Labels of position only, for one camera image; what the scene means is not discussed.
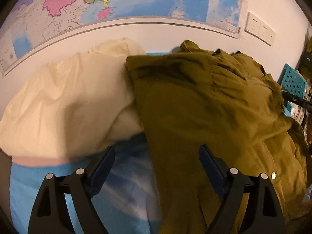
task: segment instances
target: olive green garment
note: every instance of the olive green garment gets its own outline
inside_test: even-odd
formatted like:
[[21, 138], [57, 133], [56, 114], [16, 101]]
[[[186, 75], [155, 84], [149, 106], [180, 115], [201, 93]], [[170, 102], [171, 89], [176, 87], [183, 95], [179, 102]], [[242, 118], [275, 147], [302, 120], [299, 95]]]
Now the olive green garment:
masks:
[[294, 218], [311, 184], [311, 156], [302, 128], [283, 113], [280, 86], [260, 64], [187, 40], [177, 54], [131, 56], [126, 67], [156, 172], [161, 234], [204, 233], [219, 209], [222, 199], [199, 162], [202, 144], [246, 175], [275, 172], [285, 221]]

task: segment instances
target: silver screw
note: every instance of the silver screw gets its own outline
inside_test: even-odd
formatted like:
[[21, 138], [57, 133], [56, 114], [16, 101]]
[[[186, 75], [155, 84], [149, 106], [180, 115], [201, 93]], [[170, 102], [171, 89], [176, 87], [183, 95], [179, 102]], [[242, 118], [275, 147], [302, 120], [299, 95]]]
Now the silver screw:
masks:
[[46, 175], [46, 179], [52, 179], [53, 178], [53, 174], [52, 173], [48, 173], [47, 175]]
[[265, 174], [265, 173], [261, 173], [261, 178], [263, 178], [263, 179], [268, 179], [269, 176], [268, 176], [267, 174]]
[[76, 170], [76, 174], [81, 175], [85, 172], [85, 170], [83, 168], [79, 168]]
[[230, 173], [232, 173], [232, 174], [238, 174], [238, 170], [236, 169], [236, 168], [231, 168], [230, 169]]

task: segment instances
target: clothing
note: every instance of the clothing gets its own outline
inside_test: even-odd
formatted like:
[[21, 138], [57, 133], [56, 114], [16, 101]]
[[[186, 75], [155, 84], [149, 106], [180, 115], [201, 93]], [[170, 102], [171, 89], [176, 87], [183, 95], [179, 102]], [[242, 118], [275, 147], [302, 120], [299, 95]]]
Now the clothing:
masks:
[[18, 158], [66, 163], [143, 131], [126, 57], [145, 54], [128, 38], [43, 66], [24, 84], [0, 121], [0, 147]]
[[[145, 135], [118, 142], [114, 149], [115, 163], [101, 191], [91, 199], [99, 218], [109, 234], [157, 234], [161, 226], [159, 195]], [[40, 168], [13, 163], [10, 206], [16, 230], [27, 234], [32, 207], [47, 173], [70, 175], [85, 168], [92, 158]], [[71, 195], [65, 198], [75, 233], [83, 234]]]
[[126, 67], [156, 172], [160, 234], [204, 233], [221, 205], [199, 162], [203, 144], [245, 175], [275, 172], [285, 221], [294, 218], [312, 181], [312, 160], [302, 128], [283, 113], [280, 85], [260, 64], [187, 40], [177, 54], [131, 56]]

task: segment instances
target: beige fabric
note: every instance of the beige fabric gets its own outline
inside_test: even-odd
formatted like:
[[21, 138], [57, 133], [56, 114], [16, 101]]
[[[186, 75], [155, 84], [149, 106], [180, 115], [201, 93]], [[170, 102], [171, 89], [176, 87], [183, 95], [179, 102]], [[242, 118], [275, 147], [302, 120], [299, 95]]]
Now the beige fabric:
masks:
[[140, 133], [124, 67], [137, 54], [146, 53], [122, 38], [43, 66], [7, 106], [0, 147], [13, 157], [71, 159]]

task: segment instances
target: map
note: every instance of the map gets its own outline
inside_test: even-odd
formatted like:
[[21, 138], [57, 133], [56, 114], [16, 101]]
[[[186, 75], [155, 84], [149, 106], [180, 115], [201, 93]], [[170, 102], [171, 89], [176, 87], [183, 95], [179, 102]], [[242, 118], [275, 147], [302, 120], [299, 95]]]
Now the map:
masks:
[[3, 71], [68, 30], [103, 20], [158, 16], [193, 20], [237, 33], [242, 0], [19, 0], [0, 29]]

